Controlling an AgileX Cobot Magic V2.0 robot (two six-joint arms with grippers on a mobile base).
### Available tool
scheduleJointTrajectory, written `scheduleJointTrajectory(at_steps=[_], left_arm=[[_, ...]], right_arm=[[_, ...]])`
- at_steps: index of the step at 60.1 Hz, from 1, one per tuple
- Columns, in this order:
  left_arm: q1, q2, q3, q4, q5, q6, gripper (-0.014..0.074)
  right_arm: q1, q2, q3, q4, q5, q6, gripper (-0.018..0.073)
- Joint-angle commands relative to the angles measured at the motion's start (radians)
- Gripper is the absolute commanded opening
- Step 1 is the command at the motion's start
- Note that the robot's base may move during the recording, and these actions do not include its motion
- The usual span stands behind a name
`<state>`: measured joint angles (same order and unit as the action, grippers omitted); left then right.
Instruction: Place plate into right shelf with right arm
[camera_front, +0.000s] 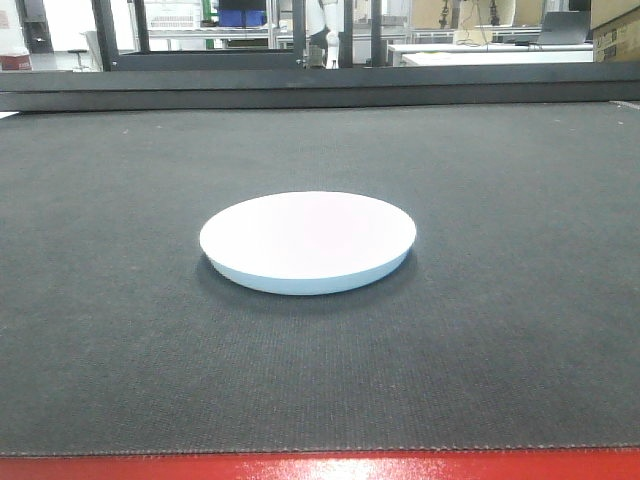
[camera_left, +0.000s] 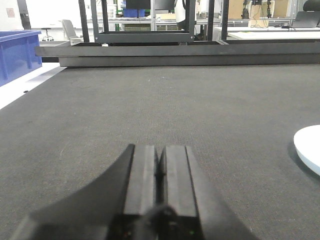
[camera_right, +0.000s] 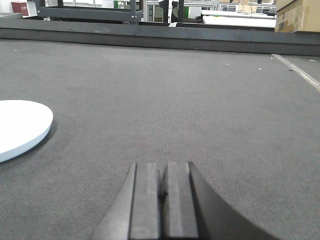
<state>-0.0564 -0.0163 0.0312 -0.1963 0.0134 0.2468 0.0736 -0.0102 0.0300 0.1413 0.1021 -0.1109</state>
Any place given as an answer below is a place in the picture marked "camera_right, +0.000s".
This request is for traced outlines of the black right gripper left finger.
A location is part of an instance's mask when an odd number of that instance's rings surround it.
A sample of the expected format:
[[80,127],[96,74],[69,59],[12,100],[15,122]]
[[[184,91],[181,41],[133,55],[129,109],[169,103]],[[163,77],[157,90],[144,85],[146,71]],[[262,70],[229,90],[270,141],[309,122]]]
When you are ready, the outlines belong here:
[[91,240],[159,240],[159,175],[155,163],[134,163]]

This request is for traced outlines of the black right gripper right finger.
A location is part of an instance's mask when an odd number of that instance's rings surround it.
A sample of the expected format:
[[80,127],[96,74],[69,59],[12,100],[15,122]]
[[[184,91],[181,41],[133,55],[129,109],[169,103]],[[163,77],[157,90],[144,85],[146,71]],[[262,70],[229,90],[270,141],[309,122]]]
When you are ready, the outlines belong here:
[[210,186],[193,162],[170,162],[162,175],[166,240],[274,240]]

